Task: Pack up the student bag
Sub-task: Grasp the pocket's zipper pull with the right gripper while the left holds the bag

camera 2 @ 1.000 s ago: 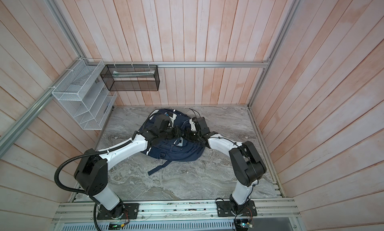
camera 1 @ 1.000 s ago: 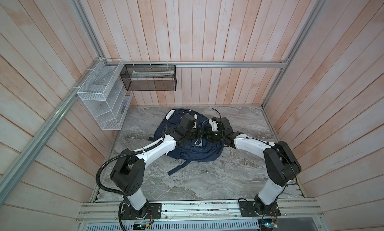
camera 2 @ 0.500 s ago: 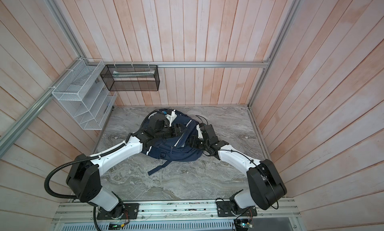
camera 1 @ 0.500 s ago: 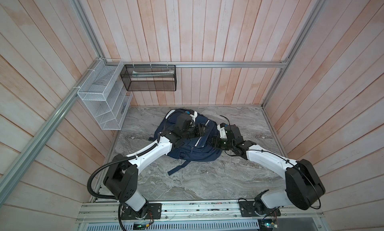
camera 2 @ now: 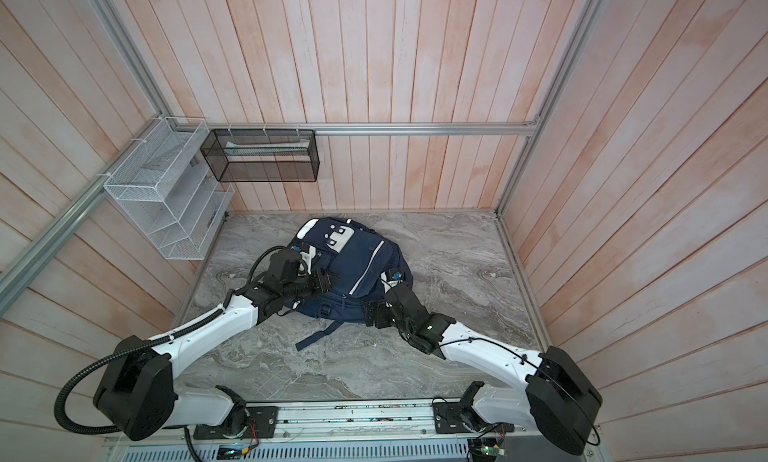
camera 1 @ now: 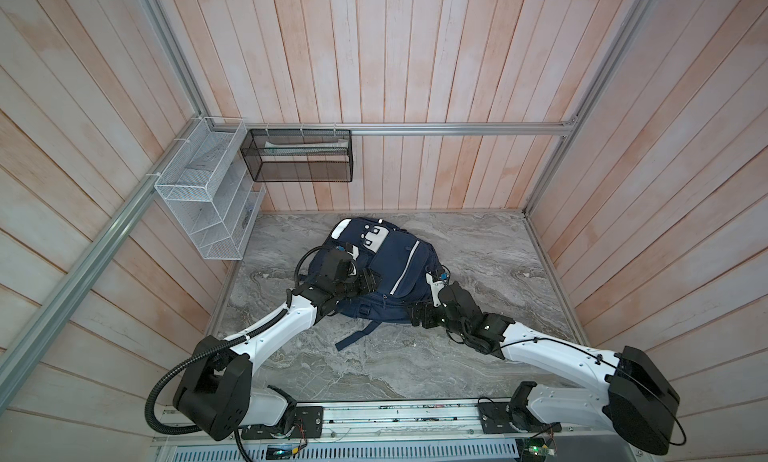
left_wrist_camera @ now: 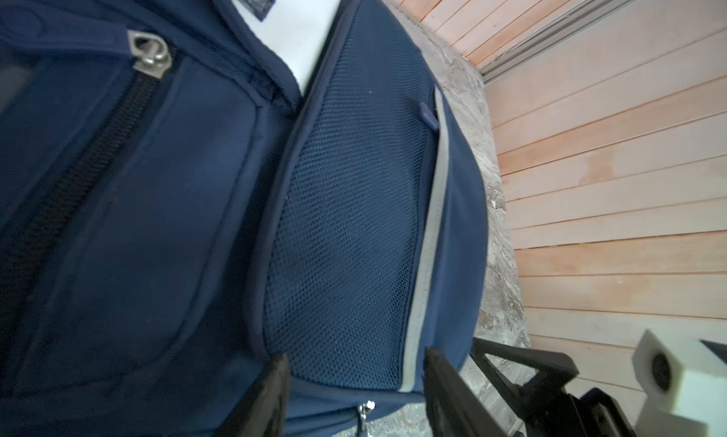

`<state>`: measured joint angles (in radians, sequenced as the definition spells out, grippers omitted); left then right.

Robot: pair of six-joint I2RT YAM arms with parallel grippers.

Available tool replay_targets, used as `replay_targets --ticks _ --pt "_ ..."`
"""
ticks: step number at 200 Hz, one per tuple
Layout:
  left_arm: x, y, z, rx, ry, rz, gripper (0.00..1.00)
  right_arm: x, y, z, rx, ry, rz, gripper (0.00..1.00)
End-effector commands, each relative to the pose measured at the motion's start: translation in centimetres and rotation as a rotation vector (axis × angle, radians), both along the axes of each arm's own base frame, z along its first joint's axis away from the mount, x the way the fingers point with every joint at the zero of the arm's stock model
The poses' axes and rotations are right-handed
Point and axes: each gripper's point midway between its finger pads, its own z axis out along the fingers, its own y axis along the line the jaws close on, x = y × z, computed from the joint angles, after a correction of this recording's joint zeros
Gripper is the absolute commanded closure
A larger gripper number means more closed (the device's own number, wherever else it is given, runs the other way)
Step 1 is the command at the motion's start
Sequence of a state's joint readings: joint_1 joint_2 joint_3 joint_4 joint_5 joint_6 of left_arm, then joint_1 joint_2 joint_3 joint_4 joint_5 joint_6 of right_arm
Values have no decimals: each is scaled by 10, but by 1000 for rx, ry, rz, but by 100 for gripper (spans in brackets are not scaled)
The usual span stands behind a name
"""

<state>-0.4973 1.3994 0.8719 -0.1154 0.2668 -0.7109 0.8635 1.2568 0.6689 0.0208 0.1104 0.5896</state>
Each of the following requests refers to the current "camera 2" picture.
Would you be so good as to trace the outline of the navy blue student backpack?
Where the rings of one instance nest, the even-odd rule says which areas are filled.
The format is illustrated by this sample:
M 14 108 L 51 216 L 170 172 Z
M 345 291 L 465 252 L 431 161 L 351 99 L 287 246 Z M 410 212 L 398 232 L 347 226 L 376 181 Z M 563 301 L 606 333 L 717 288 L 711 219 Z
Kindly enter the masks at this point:
M 302 243 L 317 249 L 312 269 L 328 269 L 339 276 L 339 281 L 329 292 L 294 304 L 293 309 L 303 315 L 331 322 L 326 329 L 296 343 L 298 351 L 331 335 L 345 323 L 366 325 L 363 305 L 383 300 L 386 294 L 380 278 L 383 272 L 396 269 L 404 275 L 401 284 L 413 285 L 410 267 L 399 246 L 354 220 L 311 219 L 299 229 L 289 248 L 298 252 Z

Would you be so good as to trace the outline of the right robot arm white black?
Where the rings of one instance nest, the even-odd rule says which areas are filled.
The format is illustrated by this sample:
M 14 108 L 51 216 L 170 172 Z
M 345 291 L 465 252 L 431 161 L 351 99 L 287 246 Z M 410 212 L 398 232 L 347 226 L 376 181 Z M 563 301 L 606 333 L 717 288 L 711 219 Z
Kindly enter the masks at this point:
M 502 382 L 465 391 L 460 402 L 476 425 L 529 426 L 552 445 L 574 456 L 597 446 L 595 422 L 603 398 L 564 350 L 522 349 L 485 336 L 458 320 L 430 312 L 405 285 L 364 306 L 365 323 L 393 327 L 412 348 L 473 367 Z

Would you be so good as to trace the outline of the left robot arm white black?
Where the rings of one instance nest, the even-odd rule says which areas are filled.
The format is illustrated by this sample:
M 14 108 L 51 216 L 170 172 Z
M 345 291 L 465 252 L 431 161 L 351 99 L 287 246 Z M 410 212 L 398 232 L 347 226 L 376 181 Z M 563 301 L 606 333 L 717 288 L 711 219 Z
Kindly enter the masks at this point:
M 215 427 L 227 437 L 242 435 L 249 411 L 233 390 L 183 388 L 176 379 L 195 361 L 285 306 L 329 292 L 338 275 L 312 268 L 293 249 L 280 248 L 267 270 L 227 293 L 215 309 L 174 331 L 142 341 L 135 336 L 115 349 L 93 398 L 94 406 L 133 441 L 160 429 Z

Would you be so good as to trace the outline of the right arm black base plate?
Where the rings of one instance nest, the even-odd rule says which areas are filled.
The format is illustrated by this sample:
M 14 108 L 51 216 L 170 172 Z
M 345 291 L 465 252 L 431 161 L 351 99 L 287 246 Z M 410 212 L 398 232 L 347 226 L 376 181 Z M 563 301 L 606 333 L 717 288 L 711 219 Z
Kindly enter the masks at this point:
M 434 429 L 438 434 L 475 434 L 480 436 L 502 431 L 514 432 L 506 423 L 485 422 L 474 410 L 461 402 L 449 402 L 442 397 L 431 401 Z

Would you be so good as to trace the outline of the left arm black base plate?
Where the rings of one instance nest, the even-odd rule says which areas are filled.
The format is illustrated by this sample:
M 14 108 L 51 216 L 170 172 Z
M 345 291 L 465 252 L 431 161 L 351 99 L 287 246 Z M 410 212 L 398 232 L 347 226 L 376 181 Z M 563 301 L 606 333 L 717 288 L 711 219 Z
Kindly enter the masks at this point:
M 197 425 L 196 440 L 235 439 L 262 440 L 274 437 L 278 422 L 278 406 L 249 406 L 236 409 L 218 426 Z

